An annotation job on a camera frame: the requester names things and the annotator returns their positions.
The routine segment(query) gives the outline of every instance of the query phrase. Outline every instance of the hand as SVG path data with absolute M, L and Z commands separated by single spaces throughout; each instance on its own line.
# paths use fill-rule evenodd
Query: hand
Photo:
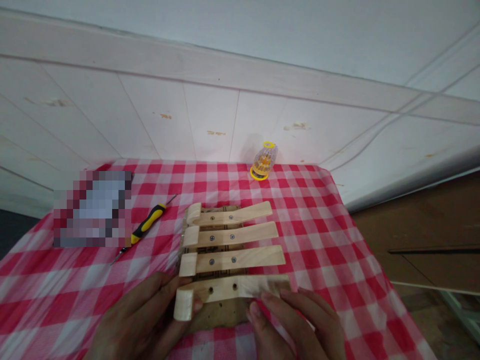
M 261 300 L 292 338 L 300 360 L 347 358 L 339 316 L 318 294 L 299 287 L 298 293 L 281 290 L 280 298 L 263 292 Z M 314 330 L 295 309 L 308 319 Z M 250 304 L 246 314 L 253 325 L 259 359 L 296 359 L 294 350 L 256 302 Z
M 177 288 L 191 281 L 163 272 L 142 281 L 103 315 L 85 359 L 166 358 L 190 325 L 174 320 L 169 305 Z M 195 299 L 193 312 L 202 305 Z

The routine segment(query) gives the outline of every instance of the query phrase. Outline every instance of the tablecloth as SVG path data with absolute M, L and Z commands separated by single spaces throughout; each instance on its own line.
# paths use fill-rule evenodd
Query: tablecloth
M 319 293 L 338 312 L 348 359 L 434 359 L 398 294 L 342 203 L 330 173 L 275 165 L 255 181 L 247 164 L 121 159 L 131 171 L 131 226 L 178 194 L 150 232 L 110 266 L 119 248 L 52 248 L 49 213 L 0 262 L 0 358 L 81 359 L 102 314 L 154 271 L 173 273 L 185 209 L 270 201 L 286 264 L 256 274 L 288 274 L 293 289 Z M 172 359 L 254 359 L 250 324 L 184 337 Z

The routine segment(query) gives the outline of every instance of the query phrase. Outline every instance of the wooden furniture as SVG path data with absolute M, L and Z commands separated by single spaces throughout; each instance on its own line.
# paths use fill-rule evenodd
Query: wooden furniture
M 480 293 L 480 171 L 352 218 L 392 282 Z
M 177 290 L 173 317 L 191 320 L 194 297 L 199 297 L 204 305 L 190 332 L 245 322 L 249 299 L 262 291 L 279 296 L 280 289 L 290 289 L 288 275 L 247 275 L 249 268 L 286 263 L 280 245 L 244 248 L 279 236 L 273 221 L 243 227 L 243 222 L 271 214 L 268 201 L 210 209 L 195 203 L 186 210 L 177 271 L 193 282 Z

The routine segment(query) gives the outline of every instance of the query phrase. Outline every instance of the finger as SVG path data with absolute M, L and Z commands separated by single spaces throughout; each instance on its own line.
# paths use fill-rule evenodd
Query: finger
M 309 297 L 285 289 L 280 290 L 280 297 L 292 308 L 299 310 L 321 335 L 326 335 L 335 325 L 330 315 Z
M 193 315 L 196 315 L 203 307 L 200 299 L 196 298 L 193 302 Z M 164 329 L 159 340 L 154 344 L 154 349 L 151 353 L 152 359 L 164 359 L 185 335 L 191 321 L 177 321 L 172 320 L 170 324 Z
M 177 289 L 191 282 L 192 279 L 190 277 L 175 276 L 138 309 L 134 315 L 137 321 L 143 324 L 145 333 L 149 333 L 159 322 L 169 306 L 170 301 L 172 301 L 177 293 Z
M 154 272 L 132 290 L 127 292 L 113 307 L 126 315 L 133 314 L 157 293 L 161 286 L 167 284 L 172 276 L 165 272 Z
M 290 305 L 266 291 L 261 293 L 261 299 L 295 342 L 300 359 L 316 356 L 328 360 L 310 325 Z
M 307 290 L 303 287 L 299 287 L 298 292 L 302 295 L 305 295 L 307 298 L 309 298 L 313 302 L 315 302 L 315 304 L 321 307 L 334 320 L 338 318 L 338 314 L 336 313 L 336 311 L 333 310 L 330 304 L 326 302 L 325 299 L 320 295 L 318 295 L 316 292 Z
M 273 327 L 256 302 L 246 310 L 253 326 L 259 359 L 294 359 L 295 355 L 285 339 Z
M 319 309 L 321 309 L 320 312 L 326 314 L 325 316 L 322 315 L 321 320 L 316 321 L 310 318 L 306 311 L 303 312 L 307 319 L 315 326 L 315 335 L 318 341 L 320 341 L 325 353 L 330 359 L 346 359 L 344 332 L 338 314 L 317 293 L 301 287 L 298 288 L 298 292 L 301 293 L 300 296 L 305 296 L 317 304 Z M 282 292 L 280 292 L 280 295 L 282 298 L 285 297 Z

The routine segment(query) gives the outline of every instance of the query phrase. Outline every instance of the white wall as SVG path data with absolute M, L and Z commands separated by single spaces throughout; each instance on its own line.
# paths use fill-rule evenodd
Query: white wall
M 407 85 L 480 21 L 477 0 L 0 0 L 0 6 L 397 85 Z
M 423 64 L 419 91 L 0 11 L 0 207 L 22 212 L 22 195 L 42 216 L 64 170 L 249 163 L 265 140 L 279 163 L 330 170 L 349 209 L 371 205 L 479 165 L 479 43 L 476 27 Z

